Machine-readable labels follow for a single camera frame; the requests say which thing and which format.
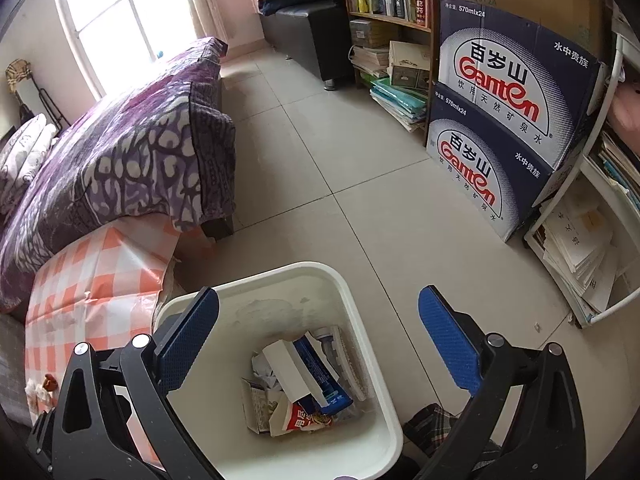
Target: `small stuffed animal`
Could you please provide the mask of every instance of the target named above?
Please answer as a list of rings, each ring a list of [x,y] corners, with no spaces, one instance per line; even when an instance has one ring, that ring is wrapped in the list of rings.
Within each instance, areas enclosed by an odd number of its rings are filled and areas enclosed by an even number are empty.
[[[620,139],[640,156],[640,81],[618,85],[607,119]]]

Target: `baseboard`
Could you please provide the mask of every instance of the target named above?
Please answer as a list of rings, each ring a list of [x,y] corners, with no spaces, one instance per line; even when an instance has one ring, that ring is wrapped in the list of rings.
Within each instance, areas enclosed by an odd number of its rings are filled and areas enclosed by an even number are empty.
[[[256,50],[260,50],[267,46],[269,46],[269,43],[267,43],[264,38],[258,41],[253,41],[251,43],[246,43],[244,45],[233,46],[227,51],[226,56],[223,58],[223,60],[229,61],[231,59],[235,59],[236,57],[255,52]]]

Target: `window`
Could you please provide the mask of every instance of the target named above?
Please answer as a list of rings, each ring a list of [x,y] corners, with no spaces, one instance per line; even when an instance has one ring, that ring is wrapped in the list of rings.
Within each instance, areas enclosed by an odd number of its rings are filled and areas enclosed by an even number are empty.
[[[195,40],[188,0],[58,0],[61,19],[101,96],[135,83]]]

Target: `tiled floor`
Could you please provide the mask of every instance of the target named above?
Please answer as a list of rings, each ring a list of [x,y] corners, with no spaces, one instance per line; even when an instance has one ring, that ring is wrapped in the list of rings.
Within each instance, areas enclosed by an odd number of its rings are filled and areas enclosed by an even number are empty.
[[[217,285],[301,260],[348,282],[401,422],[430,402],[460,412],[459,390],[416,309],[434,283],[486,332],[568,355],[585,421],[588,470],[611,450],[640,403],[640,305],[579,331],[535,256],[503,244],[419,136],[404,131],[366,91],[326,92],[270,49],[223,67],[223,111],[237,127],[238,229],[192,286]],[[494,437],[501,439],[511,412]]]

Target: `blue gripper pad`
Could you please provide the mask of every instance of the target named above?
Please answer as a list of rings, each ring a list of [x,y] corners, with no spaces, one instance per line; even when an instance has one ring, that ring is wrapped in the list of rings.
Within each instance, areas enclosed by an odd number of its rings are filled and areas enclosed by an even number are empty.
[[[198,352],[218,320],[216,291],[204,287],[167,331],[154,352],[156,382],[166,395],[182,386]]]
[[[420,292],[418,314],[457,386],[474,396],[482,384],[480,357],[430,286]]]

